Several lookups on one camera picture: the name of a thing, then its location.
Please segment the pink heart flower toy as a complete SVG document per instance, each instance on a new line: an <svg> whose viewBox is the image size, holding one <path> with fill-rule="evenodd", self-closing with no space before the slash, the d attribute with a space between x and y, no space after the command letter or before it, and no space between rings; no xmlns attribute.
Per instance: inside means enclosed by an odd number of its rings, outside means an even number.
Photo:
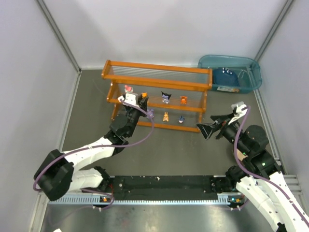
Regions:
<svg viewBox="0 0 309 232"><path fill-rule="evenodd" d="M134 89L133 89L132 86L125 85L124 88L125 88L125 93L133 93L134 92Z"/></svg>

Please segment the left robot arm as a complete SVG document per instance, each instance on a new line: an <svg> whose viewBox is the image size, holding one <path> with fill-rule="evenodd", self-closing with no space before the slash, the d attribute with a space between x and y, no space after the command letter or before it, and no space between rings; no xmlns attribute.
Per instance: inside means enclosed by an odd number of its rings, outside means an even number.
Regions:
<svg viewBox="0 0 309 232"><path fill-rule="evenodd" d="M55 149L47 155L34 175L35 191L42 191L50 201L56 201L75 190L103 192L110 188L112 178L105 169L93 167L86 170L85 167L130 147L127 138L133 135L139 118L148 116L146 93L123 94L118 101L126 112L114 118L103 137L75 150L60 152Z"/></svg>

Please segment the orange striped tiger toy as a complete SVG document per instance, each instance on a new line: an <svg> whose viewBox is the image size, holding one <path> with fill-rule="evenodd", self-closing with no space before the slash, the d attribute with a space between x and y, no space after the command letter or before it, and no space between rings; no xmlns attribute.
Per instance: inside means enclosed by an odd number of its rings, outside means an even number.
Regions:
<svg viewBox="0 0 309 232"><path fill-rule="evenodd" d="M181 96L181 105L186 105L187 104L187 96Z"/></svg>

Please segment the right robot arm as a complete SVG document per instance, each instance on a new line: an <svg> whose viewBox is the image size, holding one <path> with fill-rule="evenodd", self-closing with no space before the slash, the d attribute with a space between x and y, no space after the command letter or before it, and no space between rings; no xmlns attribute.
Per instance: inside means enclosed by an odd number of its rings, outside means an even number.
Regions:
<svg viewBox="0 0 309 232"><path fill-rule="evenodd" d="M289 189L282 170L266 150L268 139L256 125L243 130L250 110L243 108L229 115L212 116L213 123L198 124L205 139L217 132L233 145L237 162L226 172L233 187L261 213L275 232L307 232L309 217Z"/></svg>

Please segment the black white Kuromi toy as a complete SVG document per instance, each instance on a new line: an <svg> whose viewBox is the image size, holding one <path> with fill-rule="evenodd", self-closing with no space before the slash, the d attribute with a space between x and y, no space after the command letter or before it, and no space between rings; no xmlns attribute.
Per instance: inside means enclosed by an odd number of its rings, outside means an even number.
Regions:
<svg viewBox="0 0 309 232"><path fill-rule="evenodd" d="M162 102L165 104L169 104L170 102L170 98L171 98L171 94L165 93L165 92L161 92L162 94Z"/></svg>

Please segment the orange rabbit toy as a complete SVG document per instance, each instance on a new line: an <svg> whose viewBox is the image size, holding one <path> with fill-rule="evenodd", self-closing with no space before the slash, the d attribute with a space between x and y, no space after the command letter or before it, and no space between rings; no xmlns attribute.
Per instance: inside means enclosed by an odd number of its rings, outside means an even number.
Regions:
<svg viewBox="0 0 309 232"><path fill-rule="evenodd" d="M165 113L164 113L163 121L164 121L164 122L169 122L169 115L168 115L168 112L165 112Z"/></svg>

